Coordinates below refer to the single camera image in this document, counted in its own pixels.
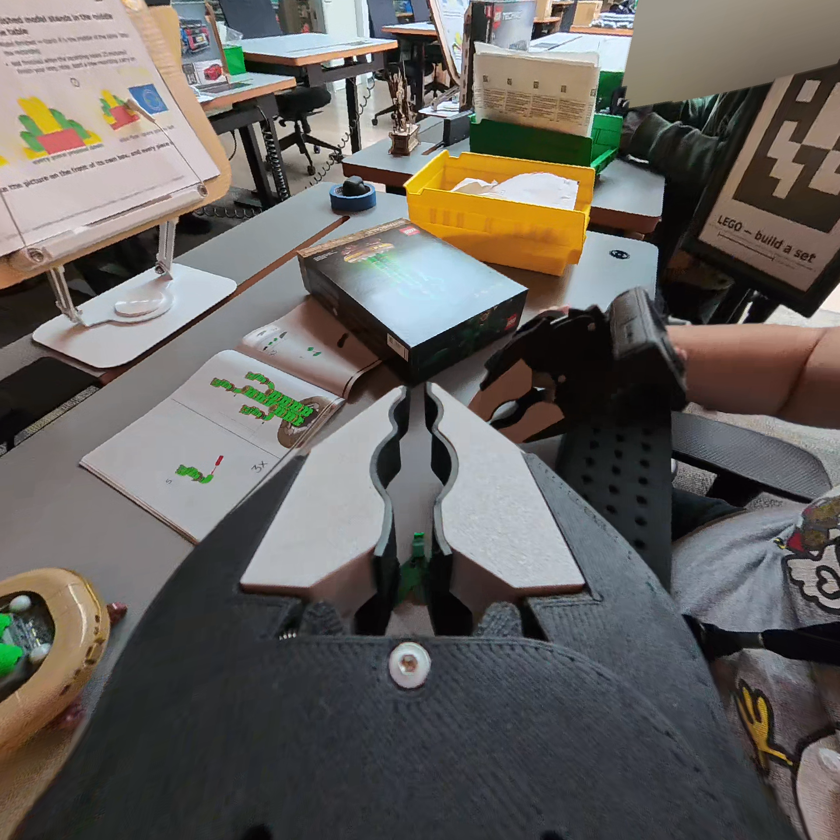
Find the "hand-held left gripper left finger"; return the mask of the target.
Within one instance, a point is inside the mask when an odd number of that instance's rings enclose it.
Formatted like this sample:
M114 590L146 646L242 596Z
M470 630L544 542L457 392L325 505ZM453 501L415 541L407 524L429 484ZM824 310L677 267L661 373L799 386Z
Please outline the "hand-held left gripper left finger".
M410 406L397 386L309 451L240 578L244 592L326 602L357 633L385 633L400 578L389 486Z

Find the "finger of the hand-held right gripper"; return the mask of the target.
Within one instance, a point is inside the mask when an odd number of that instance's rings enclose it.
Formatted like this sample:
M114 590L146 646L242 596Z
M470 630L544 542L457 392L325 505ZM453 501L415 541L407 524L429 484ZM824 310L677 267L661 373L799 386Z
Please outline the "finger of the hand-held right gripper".
M551 429L565 419L563 410L548 392L528 392L502 405L500 433L521 445L551 436Z
M533 384L531 366L517 360L505 370L488 371L468 408L486 422L520 422L545 414L547 403Z

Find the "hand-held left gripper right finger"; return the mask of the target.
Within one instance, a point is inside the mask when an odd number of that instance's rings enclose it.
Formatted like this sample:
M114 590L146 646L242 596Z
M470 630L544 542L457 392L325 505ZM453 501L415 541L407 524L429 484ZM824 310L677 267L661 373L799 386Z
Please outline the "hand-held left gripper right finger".
M427 607L437 635L469 635L498 602L578 595L585 578L525 454L440 385L425 419L433 507Z

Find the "green lego leaf piece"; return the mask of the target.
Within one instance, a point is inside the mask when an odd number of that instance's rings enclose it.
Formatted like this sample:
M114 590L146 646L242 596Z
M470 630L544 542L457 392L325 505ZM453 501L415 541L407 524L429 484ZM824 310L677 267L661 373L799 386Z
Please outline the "green lego leaf piece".
M409 559L400 568L397 605L412 603L425 606L428 598L428 556L425 532L415 532Z

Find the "person's right forearm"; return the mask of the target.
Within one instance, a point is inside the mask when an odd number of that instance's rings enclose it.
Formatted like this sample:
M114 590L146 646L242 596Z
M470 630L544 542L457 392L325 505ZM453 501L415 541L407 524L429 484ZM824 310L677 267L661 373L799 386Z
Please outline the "person's right forearm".
M686 398L707 410L839 428L839 328L675 325Z

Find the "black lego set box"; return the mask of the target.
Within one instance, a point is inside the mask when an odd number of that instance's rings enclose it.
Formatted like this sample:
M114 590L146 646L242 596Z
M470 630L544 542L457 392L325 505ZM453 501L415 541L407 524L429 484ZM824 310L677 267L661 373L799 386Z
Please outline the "black lego set box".
M297 257L310 296L411 385L513 333L528 295L406 218Z

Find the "lego instruction booklet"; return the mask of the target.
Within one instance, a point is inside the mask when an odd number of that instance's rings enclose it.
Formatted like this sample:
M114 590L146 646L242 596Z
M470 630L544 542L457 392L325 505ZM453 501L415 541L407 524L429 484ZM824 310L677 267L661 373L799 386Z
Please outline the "lego instruction booklet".
M203 364L80 467L199 543L380 359L312 297Z

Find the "lego bamboo model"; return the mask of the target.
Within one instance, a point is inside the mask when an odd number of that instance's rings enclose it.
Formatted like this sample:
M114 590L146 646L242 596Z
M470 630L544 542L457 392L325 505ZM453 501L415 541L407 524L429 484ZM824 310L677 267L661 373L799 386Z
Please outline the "lego bamboo model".
M1 581L3 758L68 718L126 612L67 569L36 569Z

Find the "brown lego statue model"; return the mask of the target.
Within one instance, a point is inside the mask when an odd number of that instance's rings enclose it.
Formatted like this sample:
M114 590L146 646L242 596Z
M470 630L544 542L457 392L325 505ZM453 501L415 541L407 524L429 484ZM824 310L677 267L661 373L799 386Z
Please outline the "brown lego statue model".
M404 63L401 61L398 66L388 72L388 89L394 107L393 126L389 132L391 140L389 154L404 157L412 153L419 144L416 110Z

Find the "yellow plastic bin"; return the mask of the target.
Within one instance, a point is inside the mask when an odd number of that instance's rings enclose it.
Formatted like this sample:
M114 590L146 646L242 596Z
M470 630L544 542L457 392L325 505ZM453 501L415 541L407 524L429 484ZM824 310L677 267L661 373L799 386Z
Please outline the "yellow plastic bin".
M465 179L504 186L520 175L555 175L578 185L572 208L455 192ZM582 256L595 169L463 152L440 152L404 185L411 221L480 261L561 276Z

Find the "green plastic bin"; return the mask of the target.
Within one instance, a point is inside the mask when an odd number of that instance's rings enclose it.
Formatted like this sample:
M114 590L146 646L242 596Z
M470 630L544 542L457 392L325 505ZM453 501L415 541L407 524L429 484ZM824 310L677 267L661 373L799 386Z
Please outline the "green plastic bin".
M597 113L591 134L580 136L490 119L470 118L469 149L478 154L591 167L601 172L615 158L623 117Z

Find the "white folded paper sheets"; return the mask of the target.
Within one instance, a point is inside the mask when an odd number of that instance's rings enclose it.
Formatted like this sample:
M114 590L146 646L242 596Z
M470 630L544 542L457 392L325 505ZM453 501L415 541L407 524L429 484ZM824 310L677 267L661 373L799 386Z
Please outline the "white folded paper sheets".
M478 44L473 65L478 123L490 120L590 136L601 73L598 53Z

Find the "white document stand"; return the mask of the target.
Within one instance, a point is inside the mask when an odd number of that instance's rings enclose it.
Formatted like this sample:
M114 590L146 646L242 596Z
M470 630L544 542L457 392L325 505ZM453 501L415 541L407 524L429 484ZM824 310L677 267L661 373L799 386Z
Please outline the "white document stand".
M59 316L37 328L33 341L97 369L135 360L236 289L235 282L224 276L174 263L178 218L223 196L231 172L224 149L151 11L144 2L124 3L129 8L138 5L133 17L143 42L219 174L127 213L2 255L3 288L45 272L54 291ZM79 307L74 304L65 277L69 263L154 227L159 228L159 245L151 268Z

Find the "black office chair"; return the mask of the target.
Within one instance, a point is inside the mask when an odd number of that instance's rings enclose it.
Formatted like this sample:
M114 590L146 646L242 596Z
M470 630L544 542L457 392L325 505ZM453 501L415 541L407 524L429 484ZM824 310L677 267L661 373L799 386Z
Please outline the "black office chair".
M308 162L308 174L315 176L316 167L313 163L308 147L316 153L322 149L331 152L332 161L341 161L342 149L339 145L321 141L312 136L310 117L321 112L332 100L331 93L326 87L299 86L276 94L278 123L281 128L292 124L293 132L282 137L277 142L279 152L296 147Z

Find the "grey top office desk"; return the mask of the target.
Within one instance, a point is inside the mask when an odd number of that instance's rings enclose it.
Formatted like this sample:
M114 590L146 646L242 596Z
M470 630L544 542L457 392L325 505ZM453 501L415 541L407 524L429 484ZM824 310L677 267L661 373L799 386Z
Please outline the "grey top office desk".
M341 147L343 156L346 144L352 153L361 150L361 116L375 85L375 74L385 69L386 58L397 50L395 39L340 40L323 34L299 34L247 38L241 46L247 68L262 74L293 77L295 87L328 89L334 82L343 81L349 131L347 138L337 145ZM292 133L293 126L279 126L276 94L272 103L262 108L259 115L268 172L275 183L275 191L269 194L268 200L272 206L286 201L291 195L277 142Z

